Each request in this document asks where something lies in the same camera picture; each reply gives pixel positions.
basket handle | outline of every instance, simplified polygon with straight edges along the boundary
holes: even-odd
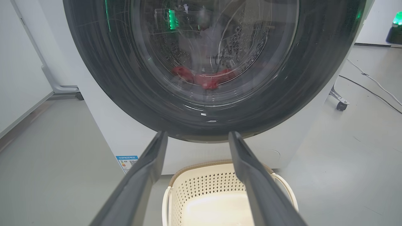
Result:
[[[169,213],[168,213],[168,211],[170,212],[171,211],[171,200],[172,199],[170,199],[170,189],[171,189],[172,187],[171,186],[168,186],[168,188],[166,189],[166,191],[165,191],[165,194],[163,195],[163,200],[162,200],[162,226],[169,226],[170,225],[170,222],[169,222],[169,218],[168,218],[168,216],[169,216]]]
[[[284,178],[282,178],[281,176],[279,176],[276,173],[272,173],[271,174],[272,178],[275,180],[279,180],[279,182],[285,187],[287,194],[290,197],[290,201],[292,202],[293,207],[295,208],[295,210],[298,212],[299,211],[299,206],[297,205],[297,200],[296,200],[296,196],[293,193],[292,188],[290,187],[290,185],[285,181]]]

laundry basket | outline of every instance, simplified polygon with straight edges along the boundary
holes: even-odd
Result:
[[[293,207],[296,197],[289,184],[272,169],[268,173],[284,186]],[[162,202],[163,226],[253,226],[246,187],[231,160],[188,166],[170,180]]]

front-load washing machine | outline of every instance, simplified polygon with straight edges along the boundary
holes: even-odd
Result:
[[[365,0],[49,4],[42,3],[42,10],[116,160],[127,171],[164,130],[169,140],[163,174],[230,159],[229,131],[241,133],[261,162],[286,166],[371,5]]]

basket rim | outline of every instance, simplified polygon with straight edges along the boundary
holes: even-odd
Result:
[[[191,165],[191,166],[186,166],[182,169],[180,169],[179,171],[177,171],[173,177],[170,179],[169,181],[169,187],[172,187],[175,180],[184,172],[189,171],[189,170],[193,170],[193,169],[197,169],[197,168],[203,168],[203,167],[207,167],[207,166],[215,166],[215,165],[224,165],[224,164],[233,164],[233,161],[231,159],[227,159],[227,160],[218,160],[218,161],[209,161],[209,162],[204,162],[204,163],[199,163],[199,164],[195,164],[195,165]],[[265,165],[264,163],[261,163],[265,170],[267,170],[267,172],[271,175],[272,173],[274,173],[274,171],[269,168],[267,165]]]

